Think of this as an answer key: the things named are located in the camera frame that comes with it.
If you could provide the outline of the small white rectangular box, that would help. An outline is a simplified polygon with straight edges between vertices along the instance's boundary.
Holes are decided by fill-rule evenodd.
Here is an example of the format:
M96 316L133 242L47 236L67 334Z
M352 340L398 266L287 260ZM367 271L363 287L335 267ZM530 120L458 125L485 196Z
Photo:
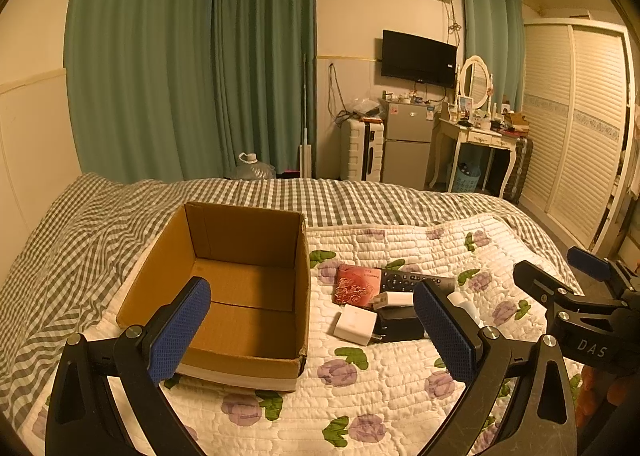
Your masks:
M413 306L413 293L402 291L385 291L377 294L371 302L375 310L386 308L408 308Z

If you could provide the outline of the large clear water jug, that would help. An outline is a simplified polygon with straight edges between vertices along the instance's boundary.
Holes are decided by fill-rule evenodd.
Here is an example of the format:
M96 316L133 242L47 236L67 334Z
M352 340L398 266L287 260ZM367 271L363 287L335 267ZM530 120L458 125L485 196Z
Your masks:
M234 177L245 181L272 180L276 177L276 169L260 161L255 153L239 153Z

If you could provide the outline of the white cylindrical plug device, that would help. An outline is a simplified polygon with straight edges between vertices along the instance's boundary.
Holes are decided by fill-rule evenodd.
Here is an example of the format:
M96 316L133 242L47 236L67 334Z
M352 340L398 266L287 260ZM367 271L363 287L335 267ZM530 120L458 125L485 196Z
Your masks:
M480 320L480 312L478 312L477 307L474 306L474 303L471 300L465 298L461 292L454 291L451 294L448 294L448 300L457 308L465 310L478 327L483 326L483 323Z

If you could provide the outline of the white square charger adapter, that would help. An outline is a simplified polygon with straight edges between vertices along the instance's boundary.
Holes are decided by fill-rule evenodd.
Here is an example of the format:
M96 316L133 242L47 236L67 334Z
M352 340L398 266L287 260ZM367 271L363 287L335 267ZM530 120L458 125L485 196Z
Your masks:
M367 346L377 319L375 312L345 304L333 328L333 335L358 346Z

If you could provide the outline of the green curtain left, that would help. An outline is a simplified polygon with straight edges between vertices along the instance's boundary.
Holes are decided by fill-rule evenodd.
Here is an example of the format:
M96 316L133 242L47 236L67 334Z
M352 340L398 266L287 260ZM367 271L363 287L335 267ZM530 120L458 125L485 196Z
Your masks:
M239 153L298 166L302 61L316 138L314 0L70 0L64 66L81 169L221 178Z

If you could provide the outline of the green curtain right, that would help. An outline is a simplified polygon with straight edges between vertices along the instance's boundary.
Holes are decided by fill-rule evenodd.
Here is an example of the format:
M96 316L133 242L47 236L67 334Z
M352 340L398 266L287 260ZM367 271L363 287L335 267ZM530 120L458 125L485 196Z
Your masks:
M525 32L523 0L462 0L465 57L478 55L494 76L492 100L522 108Z

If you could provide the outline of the black rectangular box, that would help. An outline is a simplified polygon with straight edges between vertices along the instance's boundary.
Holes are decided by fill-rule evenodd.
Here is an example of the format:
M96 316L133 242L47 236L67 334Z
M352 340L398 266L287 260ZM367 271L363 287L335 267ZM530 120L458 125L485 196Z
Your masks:
M421 340L425 330L412 306L383 308L375 311L372 341L378 343Z

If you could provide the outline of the green curtain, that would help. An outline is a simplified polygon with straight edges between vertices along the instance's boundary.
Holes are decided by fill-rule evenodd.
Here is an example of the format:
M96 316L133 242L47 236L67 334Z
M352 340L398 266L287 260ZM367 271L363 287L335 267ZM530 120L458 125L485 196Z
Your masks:
M465 57L478 55L494 76L492 100L522 108L525 32L523 0L462 0Z
M316 138L314 0L70 0L64 66L81 169L221 178L239 153L298 166L302 61Z

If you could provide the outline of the grey checkered bed sheet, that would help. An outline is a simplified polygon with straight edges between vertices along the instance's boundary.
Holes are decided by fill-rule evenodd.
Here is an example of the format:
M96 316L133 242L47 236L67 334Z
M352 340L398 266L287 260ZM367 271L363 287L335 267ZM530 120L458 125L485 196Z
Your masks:
M1 411L21 428L66 335L98 324L142 250L185 202L303 213L309 226L430 226L488 212L503 220L556 277L577 280L549 235L503 199L375 182L201 179L120 184L84 174L55 199L1 287Z

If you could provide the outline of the dark checkered suitcase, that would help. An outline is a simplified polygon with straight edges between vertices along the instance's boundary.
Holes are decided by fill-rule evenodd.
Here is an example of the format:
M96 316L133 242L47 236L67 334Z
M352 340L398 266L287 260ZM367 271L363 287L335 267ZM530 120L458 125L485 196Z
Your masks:
M530 138L516 140L514 165L503 193L503 198L513 205L520 201L533 151L534 142Z

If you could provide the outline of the open cardboard box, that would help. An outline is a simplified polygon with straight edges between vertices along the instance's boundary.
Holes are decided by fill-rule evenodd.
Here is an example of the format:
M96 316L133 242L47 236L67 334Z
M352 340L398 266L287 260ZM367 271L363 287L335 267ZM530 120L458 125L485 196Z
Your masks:
M295 211L187 202L157 236L116 316L145 324L190 278L210 305L180 374L292 392L308 352L310 266L305 218Z

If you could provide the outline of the black tv remote control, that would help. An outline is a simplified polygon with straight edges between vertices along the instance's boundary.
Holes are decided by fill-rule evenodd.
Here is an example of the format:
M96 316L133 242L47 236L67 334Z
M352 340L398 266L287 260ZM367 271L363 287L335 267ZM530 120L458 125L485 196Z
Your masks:
M452 277L431 276L418 272L382 269L381 292L413 292L419 284L433 284L443 294L452 294L456 290L456 280Z

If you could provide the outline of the white louvered wardrobe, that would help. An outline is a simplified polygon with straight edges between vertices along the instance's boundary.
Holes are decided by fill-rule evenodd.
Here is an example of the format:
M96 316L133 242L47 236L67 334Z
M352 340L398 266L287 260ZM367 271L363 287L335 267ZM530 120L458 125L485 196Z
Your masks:
M534 143L521 201L569 245L597 252L628 187L634 64L622 25L525 23L522 113Z

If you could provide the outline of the white dressing table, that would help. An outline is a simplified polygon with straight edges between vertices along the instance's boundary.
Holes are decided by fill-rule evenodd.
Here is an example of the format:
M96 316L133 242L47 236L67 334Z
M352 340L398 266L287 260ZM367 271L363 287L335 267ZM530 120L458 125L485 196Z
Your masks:
M516 144L518 144L518 139L514 138L514 136L506 135L504 133L499 133L496 131L465 127L448 120L439 120L434 138L434 172L430 179L430 182L428 183L428 188L434 188L438 181L440 167L442 166L442 140L444 138L450 138L450 140L454 142L452 169L447 181L446 191L451 192L452 188L454 187L454 176L456 175L461 146L464 144L470 144L474 146L485 147L490 150L484 181L488 180L488 173L490 172L490 169L492 167L492 161L494 160L495 151L507 150L509 152L509 163L506 167L506 173L503 176L498 193L499 198L504 198L504 193L506 192L506 184L508 184L509 182L510 176L516 164L516 158L518 158L518 154L516 153Z

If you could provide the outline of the red patterned small box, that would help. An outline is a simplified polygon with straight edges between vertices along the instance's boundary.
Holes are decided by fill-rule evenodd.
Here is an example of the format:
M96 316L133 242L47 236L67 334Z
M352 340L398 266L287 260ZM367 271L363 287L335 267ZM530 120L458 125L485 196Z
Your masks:
M380 293L381 280L380 268L342 264L334 280L333 302L369 309L373 298Z

